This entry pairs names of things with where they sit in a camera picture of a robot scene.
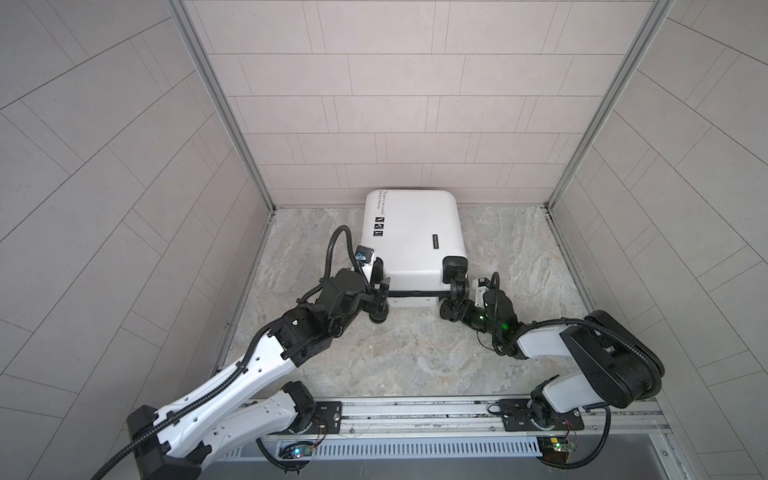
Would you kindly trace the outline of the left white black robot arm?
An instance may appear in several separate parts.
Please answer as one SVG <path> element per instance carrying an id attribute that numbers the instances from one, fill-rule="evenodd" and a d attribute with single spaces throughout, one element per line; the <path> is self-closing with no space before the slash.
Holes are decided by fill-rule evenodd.
<path id="1" fill-rule="evenodd" d="M 349 247 L 350 268 L 331 271 L 339 238 L 352 240 L 348 226 L 332 233 L 319 283 L 294 308 L 264 325 L 234 363 L 174 402 L 132 412 L 127 419 L 130 443 L 94 478 L 105 478 L 131 456 L 143 479 L 196 479 L 218 456 L 240 445 L 309 427 L 316 403 L 302 383 L 288 382 L 261 402 L 253 397 L 327 350 L 360 312 L 386 316 L 387 281 L 373 284 L 363 271 L 371 249 Z"/>

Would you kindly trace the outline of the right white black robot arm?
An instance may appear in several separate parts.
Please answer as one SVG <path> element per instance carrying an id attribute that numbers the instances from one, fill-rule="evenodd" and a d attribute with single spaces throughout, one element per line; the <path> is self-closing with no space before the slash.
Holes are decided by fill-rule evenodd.
<path id="1" fill-rule="evenodd" d="M 541 431 L 565 431 L 561 437 L 539 441 L 541 464 L 557 470 L 588 465 L 607 443 L 611 410 L 624 409 L 660 392 L 665 374 L 662 361 L 607 312 L 594 310 L 582 319 L 561 317 L 523 323 L 501 289 L 498 274 L 479 280 L 479 302 L 470 298 L 466 276 L 457 276 L 449 285 L 451 293 L 440 306 L 441 317 L 489 335 L 487 347 L 495 354 L 518 360 L 564 357 L 576 363 L 576 372 L 555 375 L 537 385 L 527 404 L 514 407 L 499 401 L 491 411 L 528 421 Z M 601 409 L 605 415 L 601 437 L 592 452 L 570 461 L 569 453 L 576 447 L 576 428 L 567 417 L 593 409 Z"/>

